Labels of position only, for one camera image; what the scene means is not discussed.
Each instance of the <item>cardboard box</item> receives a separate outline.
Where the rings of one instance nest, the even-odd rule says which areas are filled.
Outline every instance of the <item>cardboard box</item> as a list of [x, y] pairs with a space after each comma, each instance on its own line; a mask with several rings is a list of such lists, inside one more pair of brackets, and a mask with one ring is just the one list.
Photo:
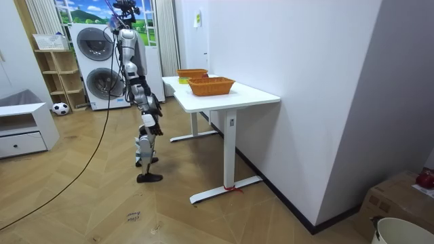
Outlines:
[[374, 236], [370, 218], [400, 218], [434, 234], [434, 199], [412, 187], [418, 175], [405, 171], [371, 188], [355, 218], [356, 231], [369, 242]]

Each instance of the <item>landscape poster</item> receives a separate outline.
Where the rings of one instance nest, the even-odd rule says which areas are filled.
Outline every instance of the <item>landscape poster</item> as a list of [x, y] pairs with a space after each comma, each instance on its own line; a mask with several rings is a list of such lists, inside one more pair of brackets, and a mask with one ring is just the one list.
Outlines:
[[[67, 1], [68, 8], [71, 13], [72, 21], [74, 23], [86, 23], [86, 24], [106, 24], [111, 16], [112, 11], [109, 9], [105, 0], [72, 0]], [[114, 0], [108, 0], [110, 4], [113, 4]], [[136, 1], [137, 7], [140, 9], [140, 14], [136, 14], [136, 23], [133, 23], [132, 28], [139, 32], [145, 45], [155, 45], [149, 43], [149, 41], [155, 41], [155, 31], [153, 28], [147, 30], [144, 24], [144, 11], [151, 11], [150, 0], [144, 0], [144, 6], [141, 0]], [[56, 1], [56, 5], [65, 5], [63, 1]], [[117, 14], [120, 14], [120, 9], [115, 9]], [[60, 11], [62, 21], [64, 24], [69, 23], [69, 17], [66, 11]], [[153, 14], [147, 13], [146, 19], [148, 26], [154, 26]]]

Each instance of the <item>desk foot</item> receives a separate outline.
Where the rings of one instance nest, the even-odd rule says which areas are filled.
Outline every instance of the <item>desk foot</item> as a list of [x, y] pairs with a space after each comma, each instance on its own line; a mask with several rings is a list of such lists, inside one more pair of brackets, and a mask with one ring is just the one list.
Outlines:
[[[259, 177], [259, 176], [253, 176], [253, 177], [250, 177], [250, 178], [247, 178], [247, 179], [240, 180], [240, 181], [236, 182], [235, 183], [235, 187], [236, 188], [241, 188], [241, 187], [248, 186], [250, 184], [261, 182], [261, 181], [262, 181], [261, 177]], [[209, 198], [221, 195], [221, 194], [226, 193], [226, 192], [228, 192], [228, 191], [225, 190], [223, 188], [223, 186], [221, 186], [221, 187], [214, 188], [214, 189], [211, 189], [211, 190], [207, 190], [205, 192], [197, 193], [197, 194], [191, 196], [190, 197], [190, 202], [191, 202], [191, 204], [198, 203], [198, 202], [201, 202], [203, 200], [206, 200], [206, 199], [209, 199]]]
[[171, 138], [170, 142], [177, 142], [177, 141], [188, 140], [188, 139], [192, 139], [192, 138], [200, 138], [200, 137], [214, 135], [214, 134], [218, 134], [218, 132], [217, 131], [207, 131], [207, 132], [198, 133], [196, 136], [194, 136], [194, 135], [178, 136], [175, 138]]

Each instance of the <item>cabinet drawer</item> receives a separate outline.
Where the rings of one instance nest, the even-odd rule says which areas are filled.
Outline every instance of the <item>cabinet drawer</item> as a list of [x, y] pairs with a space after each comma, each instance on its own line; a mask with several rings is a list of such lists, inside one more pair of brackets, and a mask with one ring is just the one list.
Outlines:
[[39, 132], [0, 138], [0, 158], [47, 150]]

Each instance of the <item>red object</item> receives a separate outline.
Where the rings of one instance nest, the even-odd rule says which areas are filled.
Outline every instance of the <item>red object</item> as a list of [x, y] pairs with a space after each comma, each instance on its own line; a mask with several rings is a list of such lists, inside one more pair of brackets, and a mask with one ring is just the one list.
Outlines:
[[416, 178], [416, 183], [426, 189], [434, 188], [434, 174], [429, 170], [424, 171]]
[[226, 188], [225, 186], [223, 186], [223, 188], [224, 188], [225, 190], [227, 190], [227, 191], [236, 190], [236, 191], [239, 191], [239, 192], [241, 192], [241, 193], [244, 193], [242, 189], [240, 189], [240, 188], [236, 188], [235, 186], [233, 186], [233, 187], [228, 187], [228, 188]]

